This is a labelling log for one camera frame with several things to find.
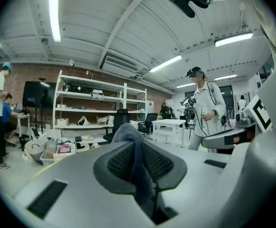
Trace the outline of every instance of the baseball cap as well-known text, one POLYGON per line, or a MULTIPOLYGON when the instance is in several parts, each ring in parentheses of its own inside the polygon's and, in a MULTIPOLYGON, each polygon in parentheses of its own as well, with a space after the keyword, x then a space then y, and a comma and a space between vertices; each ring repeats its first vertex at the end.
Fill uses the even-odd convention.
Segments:
POLYGON ((201 69, 200 67, 198 67, 198 66, 195 66, 195 67, 193 67, 192 69, 190 69, 189 71, 187 71, 186 72, 186 77, 191 77, 191 75, 193 74, 193 73, 196 73, 196 72, 201 72, 201 73, 203 73, 204 75, 205 75, 205 70, 203 70, 203 69, 201 69))
POLYGON ((3 68, 8 69, 9 70, 9 73, 11 74, 13 72, 13 67, 10 63, 6 62, 6 63, 3 63, 3 68))

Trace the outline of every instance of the gray towel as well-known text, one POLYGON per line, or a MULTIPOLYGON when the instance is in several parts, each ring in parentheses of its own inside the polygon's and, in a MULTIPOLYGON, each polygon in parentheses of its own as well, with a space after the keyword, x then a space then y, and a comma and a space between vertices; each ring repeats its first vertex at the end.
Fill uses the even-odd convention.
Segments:
POLYGON ((143 135, 132 124, 123 124, 115 133, 112 143, 121 141, 134 141, 134 164, 131 171, 130 182, 136 186, 135 200, 139 205, 149 201, 152 197, 152 180, 142 163, 143 135))

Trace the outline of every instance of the television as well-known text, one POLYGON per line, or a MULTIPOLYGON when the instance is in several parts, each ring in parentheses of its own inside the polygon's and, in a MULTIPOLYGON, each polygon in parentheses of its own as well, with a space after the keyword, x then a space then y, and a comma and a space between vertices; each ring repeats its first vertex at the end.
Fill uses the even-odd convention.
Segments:
POLYGON ((25 107, 52 109, 56 83, 26 81, 23 91, 22 105, 25 107))

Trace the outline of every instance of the air conditioner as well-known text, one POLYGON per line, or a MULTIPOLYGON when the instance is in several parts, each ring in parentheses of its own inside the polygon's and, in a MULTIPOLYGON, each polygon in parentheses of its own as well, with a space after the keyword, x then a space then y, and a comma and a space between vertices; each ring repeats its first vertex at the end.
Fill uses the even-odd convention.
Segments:
POLYGON ((102 70, 123 77, 135 77, 138 68, 122 59, 106 55, 102 64, 102 70))

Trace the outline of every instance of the brick wall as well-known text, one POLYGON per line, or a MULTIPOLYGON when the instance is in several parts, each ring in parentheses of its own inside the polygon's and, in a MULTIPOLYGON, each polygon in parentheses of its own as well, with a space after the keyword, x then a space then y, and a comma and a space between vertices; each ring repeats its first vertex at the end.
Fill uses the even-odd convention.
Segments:
MULTIPOLYGON (((21 103, 23 97, 23 91, 26 81, 39 81, 38 78, 46 78, 47 82, 57 82, 57 78, 60 70, 63 70, 64 75, 70 73, 71 68, 69 66, 52 66, 52 65, 36 65, 36 64, 17 64, 13 65, 13 73, 8 78, 5 79, 4 90, 11 93, 13 96, 13 104, 21 103)), ((161 109, 161 104, 166 99, 171 99, 171 95, 163 93, 161 91, 155 90, 144 85, 127 81, 121 78, 113 77, 110 75, 102 74, 99 72, 93 73, 93 79, 104 81, 108 83, 113 83, 117 85, 123 85, 124 82, 128 84, 128 87, 136 88, 140 90, 147 89, 147 100, 154 101, 155 112, 159 112, 161 109)), ((91 74, 86 75, 86 70, 81 68, 73 68, 72 76, 90 78, 91 74)), ((104 91, 106 96, 116 96, 116 92, 104 91)), ((136 99, 135 95, 128 95, 128 98, 136 99)), ((116 110, 116 103, 114 102, 101 102, 101 101, 92 101, 92 100, 81 100, 81 99, 71 99, 65 98, 64 103, 67 106, 84 106, 85 109, 103 109, 103 110, 116 110)), ((129 111, 136 110, 136 104, 127 104, 127 109, 129 111)), ((35 114, 35 109, 29 109, 32 115, 35 114)), ((46 123, 52 125, 52 110, 45 109, 44 115, 46 118, 46 123)), ((90 122, 95 122, 95 114, 84 113, 86 118, 90 122)), ((97 114, 97 116, 105 116, 107 114, 97 114)), ((82 113, 70 113, 63 112, 62 117, 67 117, 70 119, 70 122, 74 123, 79 120, 79 117, 82 116, 82 113)))

